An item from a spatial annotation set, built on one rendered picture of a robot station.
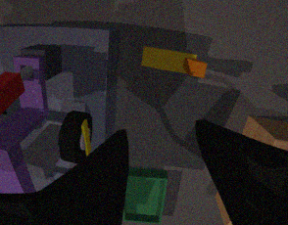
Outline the green tray floor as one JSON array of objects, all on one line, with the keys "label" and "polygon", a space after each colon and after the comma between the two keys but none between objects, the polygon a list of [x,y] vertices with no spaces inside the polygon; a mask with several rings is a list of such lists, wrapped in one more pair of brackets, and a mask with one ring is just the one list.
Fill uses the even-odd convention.
[{"label": "green tray floor", "polygon": [[127,178],[125,214],[159,215],[164,180]]}]

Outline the red-headed pin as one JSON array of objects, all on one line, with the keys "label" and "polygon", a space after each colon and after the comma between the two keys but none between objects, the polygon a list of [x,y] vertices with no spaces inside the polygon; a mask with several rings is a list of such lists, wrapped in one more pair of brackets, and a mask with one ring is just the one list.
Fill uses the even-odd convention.
[{"label": "red-headed pin", "polygon": [[32,66],[26,66],[18,73],[5,72],[0,76],[0,116],[22,93],[25,92],[23,81],[33,74]]}]

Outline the green tray rim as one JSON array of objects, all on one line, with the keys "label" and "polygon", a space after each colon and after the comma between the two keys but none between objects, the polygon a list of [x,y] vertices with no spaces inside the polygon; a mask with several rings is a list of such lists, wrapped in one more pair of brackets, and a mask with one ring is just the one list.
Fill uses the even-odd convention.
[{"label": "green tray rim", "polygon": [[125,214],[125,200],[124,200],[123,214],[121,215],[123,216],[124,222],[161,224],[161,220],[163,220],[165,193],[167,192],[168,173],[166,171],[161,170],[145,170],[145,168],[129,168],[127,178],[164,180],[163,194],[161,195],[159,215]]}]

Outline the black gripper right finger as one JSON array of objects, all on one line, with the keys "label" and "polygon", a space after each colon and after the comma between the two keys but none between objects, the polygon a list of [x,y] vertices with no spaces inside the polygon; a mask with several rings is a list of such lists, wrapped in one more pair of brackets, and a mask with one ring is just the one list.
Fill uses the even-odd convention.
[{"label": "black gripper right finger", "polygon": [[203,119],[195,135],[232,225],[288,225],[288,151]]}]

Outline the purple wheeled trolley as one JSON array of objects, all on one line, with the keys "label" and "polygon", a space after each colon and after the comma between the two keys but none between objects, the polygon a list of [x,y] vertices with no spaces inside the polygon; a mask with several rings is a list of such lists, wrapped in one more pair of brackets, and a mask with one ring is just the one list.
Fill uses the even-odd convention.
[{"label": "purple wheeled trolley", "polygon": [[15,73],[32,66],[33,78],[23,81],[21,108],[0,116],[0,193],[33,193],[30,175],[46,179],[60,159],[80,163],[89,156],[93,120],[88,112],[69,112],[64,123],[49,123],[44,132],[22,151],[21,142],[49,116],[44,58],[15,55]]}]

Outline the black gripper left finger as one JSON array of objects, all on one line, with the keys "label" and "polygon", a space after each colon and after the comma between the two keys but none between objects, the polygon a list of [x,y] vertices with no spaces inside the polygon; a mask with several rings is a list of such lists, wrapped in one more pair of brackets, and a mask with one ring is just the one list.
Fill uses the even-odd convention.
[{"label": "black gripper left finger", "polygon": [[128,175],[125,129],[33,193],[0,193],[0,225],[121,225]]}]

